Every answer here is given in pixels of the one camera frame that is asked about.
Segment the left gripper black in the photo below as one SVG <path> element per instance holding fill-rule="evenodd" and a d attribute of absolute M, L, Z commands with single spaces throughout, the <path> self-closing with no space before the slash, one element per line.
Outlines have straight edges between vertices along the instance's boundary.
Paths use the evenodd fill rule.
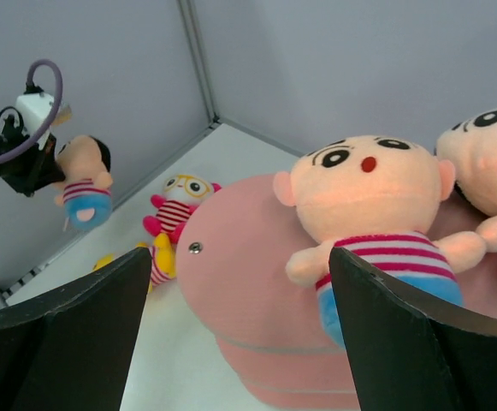
<path fill-rule="evenodd" d="M 36 191 L 65 180 L 55 157 L 56 137 L 51 128 L 61 111 L 63 85 L 56 82 L 56 96 L 46 105 L 50 110 L 36 129 L 28 133 L 26 119 L 14 106 L 0 111 L 0 179 L 15 192 L 32 197 Z"/>

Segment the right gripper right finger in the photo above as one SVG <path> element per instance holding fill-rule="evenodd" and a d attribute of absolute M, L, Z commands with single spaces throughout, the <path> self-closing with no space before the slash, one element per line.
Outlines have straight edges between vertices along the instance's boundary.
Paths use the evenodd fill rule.
<path fill-rule="evenodd" d="M 497 319 L 344 248 L 332 250 L 329 268 L 362 410 L 497 410 Z"/>

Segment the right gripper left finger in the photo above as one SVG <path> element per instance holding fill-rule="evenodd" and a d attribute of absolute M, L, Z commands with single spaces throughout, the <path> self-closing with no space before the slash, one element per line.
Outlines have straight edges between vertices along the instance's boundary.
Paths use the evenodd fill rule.
<path fill-rule="evenodd" d="M 0 310 L 0 410 L 117 410 L 139 332 L 151 256 Z"/>

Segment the peach doll blue pants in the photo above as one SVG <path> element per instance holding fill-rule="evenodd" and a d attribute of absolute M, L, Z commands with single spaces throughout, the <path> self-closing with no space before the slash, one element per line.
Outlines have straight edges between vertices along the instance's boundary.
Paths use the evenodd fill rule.
<path fill-rule="evenodd" d="M 455 189 L 487 218 L 476 228 L 497 253 L 497 108 L 464 120 L 440 135 L 435 155 L 456 169 Z"/>
<path fill-rule="evenodd" d="M 55 204 L 64 210 L 65 224 L 88 231 L 107 221 L 113 184 L 109 148 L 91 135 L 78 135 L 59 151 L 56 163 L 63 179 L 54 184 Z"/>
<path fill-rule="evenodd" d="M 322 328 L 334 343 L 344 342 L 329 272 L 329 256 L 337 247 L 391 277 L 462 304 L 457 275 L 482 260 L 485 242 L 472 231 L 429 238 L 455 176 L 451 161 L 383 135 L 336 141 L 275 174 L 275 197 L 296 211 L 315 242 L 289 258 L 287 276 L 316 291 Z"/>

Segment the yellow bear striped shirt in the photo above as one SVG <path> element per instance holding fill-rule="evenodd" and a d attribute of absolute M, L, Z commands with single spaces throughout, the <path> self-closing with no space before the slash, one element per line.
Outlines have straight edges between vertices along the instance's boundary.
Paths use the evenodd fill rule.
<path fill-rule="evenodd" d="M 175 249 L 166 233 L 160 233 L 151 245 L 139 242 L 137 247 L 148 248 L 151 254 L 150 293 L 156 286 L 176 279 Z"/>

